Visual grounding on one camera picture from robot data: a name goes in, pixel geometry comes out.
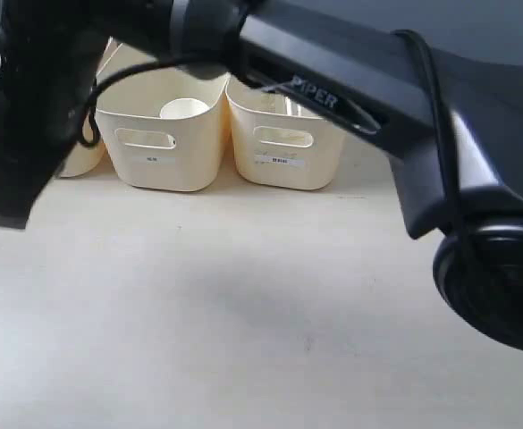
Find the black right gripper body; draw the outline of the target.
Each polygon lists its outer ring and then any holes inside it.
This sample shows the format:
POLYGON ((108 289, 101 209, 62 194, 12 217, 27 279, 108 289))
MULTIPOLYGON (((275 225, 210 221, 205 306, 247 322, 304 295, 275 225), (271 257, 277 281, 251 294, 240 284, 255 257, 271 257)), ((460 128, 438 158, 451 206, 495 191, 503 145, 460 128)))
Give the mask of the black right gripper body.
POLYGON ((0 14, 0 228, 23 230, 74 148, 107 37, 84 1, 4 1, 0 14))

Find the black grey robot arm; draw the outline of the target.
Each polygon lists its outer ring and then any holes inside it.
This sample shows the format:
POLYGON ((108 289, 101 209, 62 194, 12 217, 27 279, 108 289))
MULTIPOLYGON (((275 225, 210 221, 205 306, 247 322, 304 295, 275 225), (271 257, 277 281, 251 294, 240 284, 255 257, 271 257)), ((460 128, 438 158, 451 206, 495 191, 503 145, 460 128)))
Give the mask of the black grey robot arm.
POLYGON ((523 351, 523 66, 284 1, 0 1, 0 227, 22 230, 98 98, 132 75, 229 72, 389 158, 412 238, 440 230, 435 286, 523 351))

